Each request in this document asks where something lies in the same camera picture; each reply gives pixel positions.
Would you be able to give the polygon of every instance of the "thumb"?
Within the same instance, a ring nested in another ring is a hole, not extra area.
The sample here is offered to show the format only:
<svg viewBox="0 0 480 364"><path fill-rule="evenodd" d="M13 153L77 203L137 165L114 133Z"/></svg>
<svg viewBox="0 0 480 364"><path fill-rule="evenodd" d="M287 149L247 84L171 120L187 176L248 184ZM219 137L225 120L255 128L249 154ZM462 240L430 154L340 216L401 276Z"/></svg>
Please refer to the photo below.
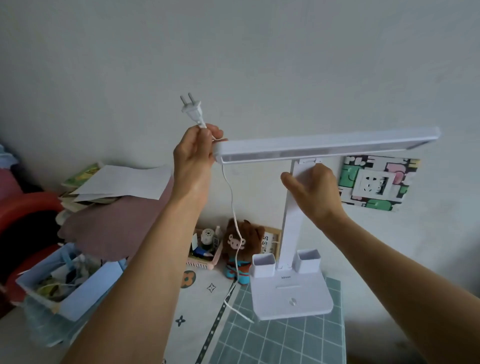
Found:
<svg viewBox="0 0 480 364"><path fill-rule="evenodd" d="M212 150L212 132L208 129L200 130L198 135L197 157L208 158Z"/></svg>
<svg viewBox="0 0 480 364"><path fill-rule="evenodd" d="M290 173L283 172L280 175L280 179L282 180L283 185L292 193L295 199L300 198L306 193L303 184L298 182L298 180Z"/></svg>

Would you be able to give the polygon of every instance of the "lamp base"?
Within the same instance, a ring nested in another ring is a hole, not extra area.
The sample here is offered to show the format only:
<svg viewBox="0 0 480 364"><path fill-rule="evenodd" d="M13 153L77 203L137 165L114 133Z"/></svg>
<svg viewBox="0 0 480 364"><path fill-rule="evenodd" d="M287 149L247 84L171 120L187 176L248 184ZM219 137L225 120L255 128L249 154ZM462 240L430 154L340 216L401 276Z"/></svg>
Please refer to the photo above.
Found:
<svg viewBox="0 0 480 364"><path fill-rule="evenodd" d="M333 300L322 272L275 270L271 277L250 274L253 311L260 320L328 314Z"/></svg>

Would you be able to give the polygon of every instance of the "pink fabric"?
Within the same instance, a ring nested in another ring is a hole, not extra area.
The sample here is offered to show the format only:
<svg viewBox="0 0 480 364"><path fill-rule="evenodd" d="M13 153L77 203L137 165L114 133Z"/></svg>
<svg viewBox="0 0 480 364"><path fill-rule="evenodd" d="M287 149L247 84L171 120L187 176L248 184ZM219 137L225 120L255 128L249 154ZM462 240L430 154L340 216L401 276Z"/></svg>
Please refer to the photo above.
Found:
<svg viewBox="0 0 480 364"><path fill-rule="evenodd" d="M158 200L124 196L110 205L91 206L74 213L58 235L83 253L109 261L133 256L163 210L173 187L170 178Z"/></svg>
<svg viewBox="0 0 480 364"><path fill-rule="evenodd" d="M10 170L0 168L0 201L24 194Z"/></svg>

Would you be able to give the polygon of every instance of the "person's right arm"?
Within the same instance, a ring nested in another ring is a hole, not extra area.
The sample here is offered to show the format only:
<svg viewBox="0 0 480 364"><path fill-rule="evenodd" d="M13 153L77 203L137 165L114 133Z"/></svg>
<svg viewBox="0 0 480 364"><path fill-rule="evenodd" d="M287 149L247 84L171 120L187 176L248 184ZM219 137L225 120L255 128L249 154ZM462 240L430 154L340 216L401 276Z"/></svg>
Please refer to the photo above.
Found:
<svg viewBox="0 0 480 364"><path fill-rule="evenodd" d="M479 360L480 299L384 244L343 210L323 164L308 185L281 176L299 207L353 265L429 363Z"/></svg>

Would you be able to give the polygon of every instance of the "person's left arm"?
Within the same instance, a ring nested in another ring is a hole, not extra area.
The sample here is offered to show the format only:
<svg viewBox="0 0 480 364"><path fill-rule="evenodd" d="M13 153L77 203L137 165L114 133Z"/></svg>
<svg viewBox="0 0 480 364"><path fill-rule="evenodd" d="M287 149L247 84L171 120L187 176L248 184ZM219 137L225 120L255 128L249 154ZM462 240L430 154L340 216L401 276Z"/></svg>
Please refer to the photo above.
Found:
<svg viewBox="0 0 480 364"><path fill-rule="evenodd" d="M62 363L160 363L175 313L192 234L208 199L212 134L187 130L174 151L172 196L125 272Z"/></svg>

